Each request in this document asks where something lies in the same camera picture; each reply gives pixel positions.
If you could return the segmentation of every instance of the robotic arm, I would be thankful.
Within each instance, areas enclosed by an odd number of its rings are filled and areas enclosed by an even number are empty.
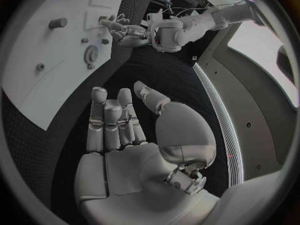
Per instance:
[[[113,39],[123,47],[152,45],[159,52],[174,53],[188,42],[202,38],[209,30],[220,30],[230,24],[253,20],[261,21],[251,4],[240,2],[223,9],[212,7],[203,14],[163,19],[162,12],[147,15],[148,29],[128,25],[129,20],[121,14],[116,22],[101,20],[108,27]]]

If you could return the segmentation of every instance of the robotic hand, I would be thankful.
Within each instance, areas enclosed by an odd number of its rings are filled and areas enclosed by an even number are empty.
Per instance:
[[[141,47],[151,44],[159,52],[175,53],[188,42],[204,36],[208,30],[220,30],[229,24],[253,20],[261,24],[260,18],[249,3],[240,2],[223,9],[212,7],[203,14],[174,19],[163,19],[162,12],[147,15],[148,29],[129,25],[129,19],[121,14],[116,21],[101,20],[113,39],[123,47]]]

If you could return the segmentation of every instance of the vent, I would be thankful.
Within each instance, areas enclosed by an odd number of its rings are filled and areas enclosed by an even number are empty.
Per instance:
[[[193,69],[199,77],[210,99],[221,127],[227,154],[229,187],[241,184],[244,182],[244,169],[239,140],[235,131],[235,127],[222,99],[220,98],[217,90],[208,76],[197,63],[195,63]]]

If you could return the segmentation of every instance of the white robotic arm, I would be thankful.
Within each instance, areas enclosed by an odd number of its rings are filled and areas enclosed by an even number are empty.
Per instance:
[[[137,25],[128,25],[128,19],[116,22],[100,21],[108,27],[112,37],[121,46],[141,47],[151,44],[159,52],[174,53],[188,42],[202,38],[209,30],[219,30],[229,24],[253,20],[260,23],[259,17],[247,2],[228,5],[225,8],[208,8],[203,14],[163,19],[163,14],[147,15],[148,30]]]

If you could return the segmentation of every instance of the black floor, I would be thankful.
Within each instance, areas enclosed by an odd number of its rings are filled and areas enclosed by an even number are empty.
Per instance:
[[[160,53],[152,47],[136,48],[130,60],[111,77],[104,87],[108,98],[116,99],[121,88],[130,88],[140,80],[173,101],[182,102],[200,113],[211,126],[217,144],[217,156],[203,174],[205,189],[220,197],[228,188],[228,168],[221,129],[210,100],[190,63],[174,54]],[[132,92],[133,105],[148,142],[155,142],[156,115],[150,112]],[[86,152],[90,105],[70,133],[56,167],[52,188],[52,210],[72,225],[86,224],[74,199],[74,177],[78,162]]]

